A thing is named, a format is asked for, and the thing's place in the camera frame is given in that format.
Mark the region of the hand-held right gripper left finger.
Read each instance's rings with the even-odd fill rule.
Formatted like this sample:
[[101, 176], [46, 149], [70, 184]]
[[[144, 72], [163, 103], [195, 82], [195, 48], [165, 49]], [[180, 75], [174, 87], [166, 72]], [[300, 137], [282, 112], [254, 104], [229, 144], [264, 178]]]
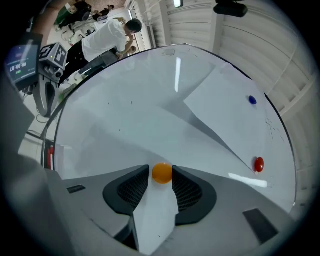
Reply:
[[62, 182], [98, 229], [113, 238], [137, 237], [134, 211], [149, 185], [149, 165]]

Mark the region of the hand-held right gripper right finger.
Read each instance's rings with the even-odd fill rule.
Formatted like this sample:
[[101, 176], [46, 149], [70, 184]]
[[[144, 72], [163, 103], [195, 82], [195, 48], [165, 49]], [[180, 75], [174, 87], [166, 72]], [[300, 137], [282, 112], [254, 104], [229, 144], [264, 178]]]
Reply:
[[157, 256], [245, 256], [294, 224], [290, 215], [240, 181], [172, 168], [175, 226]]

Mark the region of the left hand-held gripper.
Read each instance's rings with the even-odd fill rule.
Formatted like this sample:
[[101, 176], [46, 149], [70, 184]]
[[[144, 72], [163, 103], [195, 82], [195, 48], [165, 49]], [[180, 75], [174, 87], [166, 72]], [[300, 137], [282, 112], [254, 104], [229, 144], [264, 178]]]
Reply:
[[43, 117], [50, 117], [56, 108], [60, 91], [57, 83], [66, 68], [68, 51], [60, 42], [44, 46], [39, 52], [39, 77], [33, 86], [33, 98]]

